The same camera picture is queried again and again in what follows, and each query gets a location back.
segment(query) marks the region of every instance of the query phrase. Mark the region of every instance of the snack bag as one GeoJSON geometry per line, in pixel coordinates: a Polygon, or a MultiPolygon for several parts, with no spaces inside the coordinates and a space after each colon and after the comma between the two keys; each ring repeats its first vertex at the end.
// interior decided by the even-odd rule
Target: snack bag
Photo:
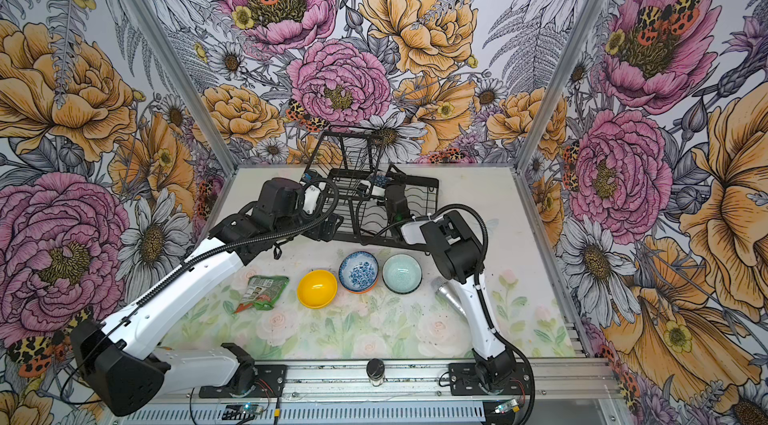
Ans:
{"type": "Polygon", "coordinates": [[[246,288],[240,304],[237,305],[235,313],[240,313],[251,307],[256,310],[272,310],[286,285],[288,285],[288,277],[265,277],[263,275],[251,277],[248,280],[248,288],[246,288]]]}

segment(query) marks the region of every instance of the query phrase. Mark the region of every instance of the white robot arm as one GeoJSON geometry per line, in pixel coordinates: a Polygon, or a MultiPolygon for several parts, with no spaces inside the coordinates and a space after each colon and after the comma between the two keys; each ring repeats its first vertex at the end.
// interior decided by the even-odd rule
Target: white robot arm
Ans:
{"type": "MultiPolygon", "coordinates": [[[[299,234],[331,240],[341,224],[332,213],[338,190],[331,181],[320,181],[324,183],[304,186],[287,179],[265,182],[257,202],[217,224],[156,286],[101,323],[84,321],[72,331],[77,370],[115,415],[140,409],[158,393],[212,385],[237,395],[253,386],[254,360],[234,343],[209,351],[171,351],[157,344],[201,298],[256,255],[275,246],[277,257],[279,240],[299,234]],[[335,194],[330,206],[316,206],[321,191],[328,189],[335,194]]],[[[472,333],[478,381],[488,392],[501,390],[516,367],[514,355],[522,354],[498,334],[487,306],[482,259],[488,237],[482,219],[466,206],[447,206],[434,218],[412,219],[400,230],[408,244],[426,244],[441,274],[458,282],[455,289],[472,333]],[[482,244],[456,209],[478,218],[482,244]]]]}

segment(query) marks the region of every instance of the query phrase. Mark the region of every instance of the black wire dish rack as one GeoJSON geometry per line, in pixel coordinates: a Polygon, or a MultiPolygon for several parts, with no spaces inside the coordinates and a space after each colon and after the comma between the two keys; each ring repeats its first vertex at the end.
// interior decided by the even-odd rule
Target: black wire dish rack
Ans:
{"type": "MultiPolygon", "coordinates": [[[[334,240],[427,251],[423,244],[407,244],[399,227],[381,230],[412,215],[434,213],[440,182],[382,163],[386,138],[377,132],[362,127],[322,132],[304,174],[326,177],[339,188],[335,213],[344,221],[334,240]]],[[[323,201],[323,210],[328,205],[323,201]]]]}

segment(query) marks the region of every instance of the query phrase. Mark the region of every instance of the floral tablecloth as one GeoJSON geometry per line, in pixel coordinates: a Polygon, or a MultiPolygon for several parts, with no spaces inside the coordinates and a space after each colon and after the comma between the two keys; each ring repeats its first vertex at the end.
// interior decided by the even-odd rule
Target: floral tablecloth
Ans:
{"type": "MultiPolygon", "coordinates": [[[[465,203],[485,219],[490,232],[486,280],[502,334],[530,357],[574,355],[562,315],[510,171],[503,168],[406,167],[407,173],[440,180],[439,205],[465,203]]],[[[295,179],[293,167],[240,170],[220,217],[258,196],[261,183],[275,176],[295,179]]],[[[360,250],[353,243],[318,243],[299,237],[283,246],[275,261],[264,253],[225,280],[166,334],[163,345],[178,349],[234,342],[257,359],[452,358],[471,356],[466,319],[435,296],[440,277],[433,260],[418,251],[367,246],[383,265],[396,253],[414,257],[423,270],[410,295],[390,292],[381,280],[356,295],[339,286],[332,304],[303,307],[296,286],[307,272],[336,274],[342,259],[360,250]],[[286,275],[290,283],[273,311],[234,310],[253,275],[286,275]]]]}

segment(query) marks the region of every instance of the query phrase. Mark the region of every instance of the black lid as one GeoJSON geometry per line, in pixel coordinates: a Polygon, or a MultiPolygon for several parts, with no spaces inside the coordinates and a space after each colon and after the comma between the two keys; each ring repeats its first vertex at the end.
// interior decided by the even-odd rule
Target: black lid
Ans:
{"type": "Polygon", "coordinates": [[[368,361],[366,372],[371,380],[379,380],[384,376],[384,362],[380,358],[372,358],[368,361]]]}

